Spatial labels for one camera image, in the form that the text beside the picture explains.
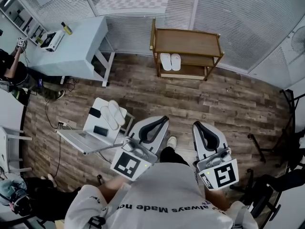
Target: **shelf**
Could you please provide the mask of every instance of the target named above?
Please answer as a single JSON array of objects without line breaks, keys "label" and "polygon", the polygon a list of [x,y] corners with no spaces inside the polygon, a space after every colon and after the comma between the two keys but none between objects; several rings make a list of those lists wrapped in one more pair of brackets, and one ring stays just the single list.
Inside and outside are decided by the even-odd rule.
[{"label": "shelf", "polygon": [[[205,57],[200,55],[191,55],[191,54],[180,54],[181,64],[184,65],[197,65],[197,66],[208,66],[214,67],[213,58]],[[158,53],[158,63],[161,63],[160,53]]]},{"label": "shelf", "polygon": [[181,65],[181,69],[179,71],[166,71],[160,64],[161,77],[169,78],[203,80],[205,76],[204,69],[205,67],[202,66]]},{"label": "shelf", "polygon": [[155,37],[155,52],[221,57],[217,34],[201,31],[157,29]]}]

